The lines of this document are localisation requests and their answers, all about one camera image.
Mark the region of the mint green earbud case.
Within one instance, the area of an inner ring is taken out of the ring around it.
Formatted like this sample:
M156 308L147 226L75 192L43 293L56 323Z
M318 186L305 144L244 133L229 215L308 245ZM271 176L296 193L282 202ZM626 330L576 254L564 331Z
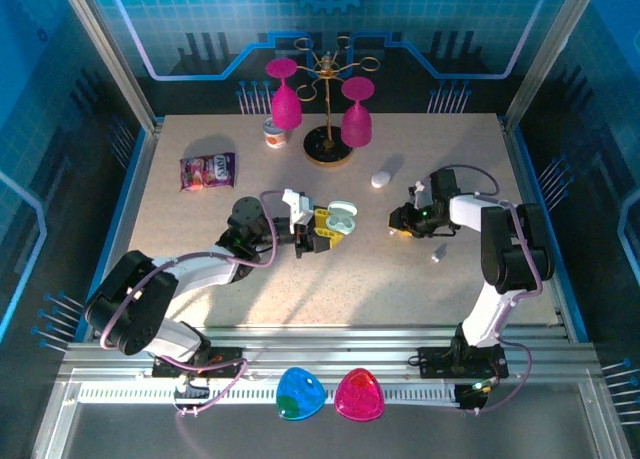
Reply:
M332 201L327 206L326 226L329 230L343 235L351 234L355 229L357 207L348 201Z

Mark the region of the purple candy bag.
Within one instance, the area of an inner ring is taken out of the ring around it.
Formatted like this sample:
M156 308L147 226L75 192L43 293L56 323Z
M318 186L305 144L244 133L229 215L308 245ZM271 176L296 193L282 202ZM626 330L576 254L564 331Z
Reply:
M234 187L236 154L224 152L180 160L181 191Z

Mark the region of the gold wine glass rack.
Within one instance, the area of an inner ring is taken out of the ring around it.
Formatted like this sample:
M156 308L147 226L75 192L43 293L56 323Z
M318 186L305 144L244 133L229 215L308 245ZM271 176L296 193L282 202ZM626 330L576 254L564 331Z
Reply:
M365 56L359 61L348 59L345 65L338 63L341 53L349 55L353 52L353 41L347 35L340 35L336 39L334 52L328 51L319 57L313 50L314 43L309 37L299 37L294 41L294 47L301 52L309 53L313 59L311 66L299 66L311 74L313 81L303 84L296 89L296 94L301 102L311 102L318 95L317 84L324 89L324 104L326 124L312 129L303 140L303 149L306 157L314 164L324 167L339 166L344 164L351 156L353 148L346 145L341 139L341 129L332 123L331 111L331 84L345 79L342 73L352 68L360 68L366 72L375 72L380 68L380 61L373 56Z

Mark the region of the small white yogurt cup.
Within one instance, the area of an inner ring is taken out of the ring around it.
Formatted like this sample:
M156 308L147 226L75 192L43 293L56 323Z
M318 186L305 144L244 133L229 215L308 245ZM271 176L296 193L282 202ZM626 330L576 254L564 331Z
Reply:
M290 133L286 129L278 127L272 117L265 119L263 123L265 143L273 149L281 149L289 142Z

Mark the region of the pink wine glass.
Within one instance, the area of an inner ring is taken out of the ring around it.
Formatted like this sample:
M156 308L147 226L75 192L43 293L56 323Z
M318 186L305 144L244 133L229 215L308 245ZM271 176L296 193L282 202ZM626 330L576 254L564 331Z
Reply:
M271 60L266 66L267 74L280 81L272 98L272 117L276 127L293 130L302 123L301 102L287 80L294 76L298 65L293 59L282 57Z
M342 84L341 90L353 102L343 116L342 141L351 148L367 146L372 139L372 119L363 102L374 94L374 84L365 77L352 77Z

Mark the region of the blue translucent triangular box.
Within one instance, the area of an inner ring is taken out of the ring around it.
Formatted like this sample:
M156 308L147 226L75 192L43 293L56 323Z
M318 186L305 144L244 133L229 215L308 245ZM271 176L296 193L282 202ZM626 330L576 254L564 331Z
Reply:
M281 419L308 419L319 412L325 402L325 389L315 375L300 367L284 372L276 390L276 407Z

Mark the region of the pink translucent triangular box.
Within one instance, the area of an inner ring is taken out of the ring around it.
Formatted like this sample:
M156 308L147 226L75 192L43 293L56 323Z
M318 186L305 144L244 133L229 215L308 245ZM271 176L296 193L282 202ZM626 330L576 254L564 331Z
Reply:
M382 388L367 369L356 368L340 382L334 398L336 412L355 422L370 422L384 414Z

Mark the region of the small black controller board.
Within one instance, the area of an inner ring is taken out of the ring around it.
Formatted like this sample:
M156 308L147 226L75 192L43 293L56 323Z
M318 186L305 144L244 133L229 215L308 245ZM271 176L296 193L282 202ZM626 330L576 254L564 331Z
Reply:
M469 384L456 384L454 396L459 409L472 412L482 409L488 402L489 393L498 384L499 381L495 377L474 379Z

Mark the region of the aluminium table side rail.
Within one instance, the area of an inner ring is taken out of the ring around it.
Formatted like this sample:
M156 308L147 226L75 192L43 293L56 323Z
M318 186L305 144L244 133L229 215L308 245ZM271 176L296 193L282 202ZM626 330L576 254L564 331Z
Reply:
M145 132L136 141L99 262L99 280L104 279L128 251L164 121L164 117L157 117L154 131Z
M512 169L522 199L525 202L536 202L542 207L544 223L549 233L552 257L555 260L555 273L547 282L554 307L559 310L563 325L572 342L587 343L589 336L582 317L566 265L559 248L559 243L546 203L538 185L536 172L524 142L523 135L516 127L514 131L507 127L506 118L497 116L505 146L511 161Z

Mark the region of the long aluminium base rail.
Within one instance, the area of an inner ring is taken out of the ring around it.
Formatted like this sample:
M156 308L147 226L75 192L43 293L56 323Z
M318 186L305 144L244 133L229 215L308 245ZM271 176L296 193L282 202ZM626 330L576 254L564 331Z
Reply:
M274 379L298 366L321 379L338 380L363 367L384 383L417 383L419 372L408 360L420 347L447 348L452 326L339 327L237 326L203 329L213 345L239 347L249 361L248 376ZM595 348L571 339L562 326L516 325L504 331L508 383L523 374L534 384L579 383L603 373ZM152 359L145 353L124 356L96 343L74 343L64 355L60 380L128 380L149 377Z

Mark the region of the aluminium frame post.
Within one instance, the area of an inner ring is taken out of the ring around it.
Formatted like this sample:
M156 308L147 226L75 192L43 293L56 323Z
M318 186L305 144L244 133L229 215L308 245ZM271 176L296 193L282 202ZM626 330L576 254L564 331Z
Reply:
M95 1L67 1L141 127L147 133L154 133L157 128L156 116Z
M565 0L517 90L503 125L515 131L541 88L591 0Z

